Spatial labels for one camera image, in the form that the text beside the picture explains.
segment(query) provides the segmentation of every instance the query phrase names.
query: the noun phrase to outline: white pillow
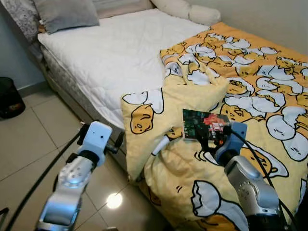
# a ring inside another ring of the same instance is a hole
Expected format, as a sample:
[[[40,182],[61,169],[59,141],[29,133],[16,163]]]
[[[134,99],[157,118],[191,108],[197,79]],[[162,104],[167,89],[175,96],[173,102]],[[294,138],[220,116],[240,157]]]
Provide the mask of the white pillow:
[[[171,16],[188,19],[190,4],[185,0],[151,0],[162,12]]]
[[[189,19],[195,23],[211,26],[221,21],[221,15],[216,9],[192,5],[189,11]]]

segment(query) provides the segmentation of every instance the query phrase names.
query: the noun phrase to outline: black cable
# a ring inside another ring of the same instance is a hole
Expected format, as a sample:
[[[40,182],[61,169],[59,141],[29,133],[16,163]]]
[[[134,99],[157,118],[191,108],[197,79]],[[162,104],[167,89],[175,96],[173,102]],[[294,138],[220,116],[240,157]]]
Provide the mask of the black cable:
[[[246,146],[247,146],[248,149],[252,152],[252,154],[254,155],[254,158],[257,160],[258,164],[260,165],[260,167],[261,167],[261,169],[262,169],[262,171],[263,171],[263,173],[264,173],[264,175],[265,175],[265,178],[266,178],[267,181],[269,182],[269,185],[275,189],[275,187],[274,187],[274,185],[273,185],[273,182],[271,181],[271,179],[270,179],[270,177],[269,177],[267,171],[265,170],[264,166],[262,165],[261,161],[259,160],[259,157],[257,156],[256,152],[253,150],[253,148],[250,146],[250,144],[249,144],[243,137],[241,137],[237,132],[231,130],[231,133],[234,134],[237,138],[239,138],[244,144],[246,144]],[[298,226],[297,226],[297,223],[296,223],[296,221],[295,221],[295,218],[294,218],[293,214],[292,214],[291,211],[288,209],[288,207],[279,199],[279,209],[280,209],[280,211],[281,211],[281,216],[282,216],[283,220],[286,221],[285,216],[284,216],[283,211],[282,211],[282,207],[285,209],[285,211],[286,211],[287,214],[289,215],[291,221],[293,222],[293,224],[294,224],[294,226],[295,226],[295,229],[296,229],[297,231],[299,231]]]
[[[80,136],[81,130],[66,144],[66,146],[59,152],[59,154],[53,159],[53,161],[48,165],[48,167],[45,169],[45,171],[42,173],[42,175],[38,178],[38,180],[35,182],[35,184],[32,186],[32,188],[28,191],[27,195],[24,197],[22,202],[19,204],[18,208],[16,209],[14,215],[12,216],[8,226],[6,227],[5,231],[10,231],[13,227],[17,217],[19,216],[20,212],[24,208],[25,204],[28,202],[30,196],[33,194],[35,189],[39,186],[39,184],[42,182],[42,180],[45,178],[45,176],[48,174],[50,169],[54,166],[54,164],[60,159],[60,157],[63,155],[63,153],[69,148],[69,146],[74,143],[75,140]]]

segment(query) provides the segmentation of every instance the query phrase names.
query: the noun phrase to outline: wall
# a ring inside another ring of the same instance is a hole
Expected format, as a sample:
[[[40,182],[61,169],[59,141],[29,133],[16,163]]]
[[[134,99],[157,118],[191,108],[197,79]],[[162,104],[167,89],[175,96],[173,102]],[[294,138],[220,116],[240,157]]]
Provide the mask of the wall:
[[[0,11],[0,76],[12,78],[18,89],[45,81],[4,17]]]
[[[187,0],[220,10],[226,24],[308,54],[308,0]]]

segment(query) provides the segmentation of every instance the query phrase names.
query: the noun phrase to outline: gray pillow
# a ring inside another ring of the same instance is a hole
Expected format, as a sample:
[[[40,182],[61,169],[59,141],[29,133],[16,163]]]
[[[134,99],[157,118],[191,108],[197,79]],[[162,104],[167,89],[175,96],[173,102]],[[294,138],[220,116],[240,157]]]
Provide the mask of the gray pillow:
[[[49,34],[57,30],[99,25],[92,0],[34,0]]]

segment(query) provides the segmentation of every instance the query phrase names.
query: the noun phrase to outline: patterned pillowcase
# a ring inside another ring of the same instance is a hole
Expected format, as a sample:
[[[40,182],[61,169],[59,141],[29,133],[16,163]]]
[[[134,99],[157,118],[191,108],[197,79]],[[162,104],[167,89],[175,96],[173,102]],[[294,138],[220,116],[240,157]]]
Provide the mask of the patterned pillowcase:
[[[4,8],[20,27],[26,39],[32,43],[37,39],[39,14],[32,0],[0,0]]]

